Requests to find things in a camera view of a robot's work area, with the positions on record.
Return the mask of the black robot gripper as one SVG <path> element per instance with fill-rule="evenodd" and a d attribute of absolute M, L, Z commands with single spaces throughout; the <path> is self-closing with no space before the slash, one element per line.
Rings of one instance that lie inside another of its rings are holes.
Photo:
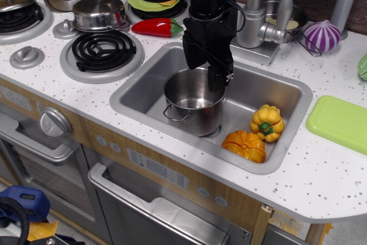
<path fill-rule="evenodd" d="M 184 19 L 183 51 L 189 69 L 209 63 L 208 85 L 212 92 L 223 89 L 233 79 L 230 42 L 237 31 L 237 10 L 225 6 L 221 17 L 211 21 Z"/>

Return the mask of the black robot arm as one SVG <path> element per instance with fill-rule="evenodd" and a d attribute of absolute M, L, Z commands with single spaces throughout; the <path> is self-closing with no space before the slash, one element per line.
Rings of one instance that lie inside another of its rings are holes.
<path fill-rule="evenodd" d="M 233 0 L 190 0 L 183 50 L 190 69 L 209 64 L 211 91 L 225 88 L 233 78 L 230 44 L 237 33 L 237 14 Z"/>

